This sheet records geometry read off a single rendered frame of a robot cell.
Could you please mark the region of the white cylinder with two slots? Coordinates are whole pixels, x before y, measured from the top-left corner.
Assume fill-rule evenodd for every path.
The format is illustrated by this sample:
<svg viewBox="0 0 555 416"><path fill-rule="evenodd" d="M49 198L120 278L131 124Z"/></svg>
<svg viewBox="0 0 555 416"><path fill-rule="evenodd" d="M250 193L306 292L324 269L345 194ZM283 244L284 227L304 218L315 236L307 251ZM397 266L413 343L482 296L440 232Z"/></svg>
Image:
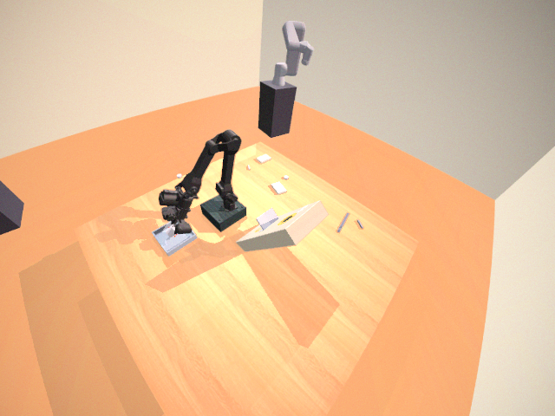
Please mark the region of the white cylinder with two slots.
<svg viewBox="0 0 555 416"><path fill-rule="evenodd" d="M172 225L170 225L169 228L166 230L166 234L167 234L169 237L176 237L175 235L178 235L178 234L174 234L174 231L175 231L175 228L174 228L174 225L172 224Z"/></svg>

